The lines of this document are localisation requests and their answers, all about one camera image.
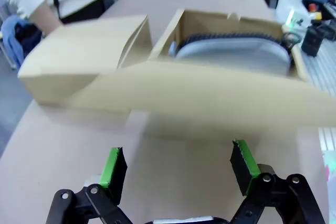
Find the cardboard flap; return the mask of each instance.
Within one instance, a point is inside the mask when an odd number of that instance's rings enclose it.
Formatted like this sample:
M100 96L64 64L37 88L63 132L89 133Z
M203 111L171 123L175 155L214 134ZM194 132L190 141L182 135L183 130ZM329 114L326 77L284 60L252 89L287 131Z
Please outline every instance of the cardboard flap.
M118 67L128 67L146 61L152 50L148 19L138 27L124 47Z
M336 126L336 99L306 83L174 62L147 61L99 76L64 103L145 110L243 129Z
M160 39L157 41L155 46L153 47L153 50L151 52L151 55L149 59L156 59L160 56L160 54L168 54L169 47L172 44L173 41L175 41L177 38L180 38L180 30L177 30L176 27L178 26L180 19L184 13L184 10L179 9L176 11L174 17L169 22L166 30L160 37Z
M239 21L239 20L240 20L240 17L239 17L238 14L236 14L236 13L231 13L231 14L227 17L227 19Z
M28 55L18 75L113 72L144 21L132 16L60 27Z

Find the workbench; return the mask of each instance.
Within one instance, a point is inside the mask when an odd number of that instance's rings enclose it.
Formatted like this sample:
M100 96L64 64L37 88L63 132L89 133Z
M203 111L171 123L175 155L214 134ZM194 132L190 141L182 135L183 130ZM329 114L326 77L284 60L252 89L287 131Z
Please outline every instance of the workbench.
M336 60L334 52L336 52L335 42L327 39L323 40L316 57L308 56L305 52L301 52L309 74L309 82L331 96L336 96ZM336 151L336 129L320 128L319 134L322 150Z
M272 19L263 0L119 0L104 18L148 14L155 43L178 8ZM278 176L304 174L328 223L318 129L268 129L253 136L244 129L186 125L145 111L98 113L33 101L0 161L0 222L44 223L54 193L79 191L101 173L110 148L119 146L129 167L120 207L134 223L202 215L230 219L243 200L229 162L232 140L241 137L257 162L271 165ZM265 209L259 223L280 222L274 209Z

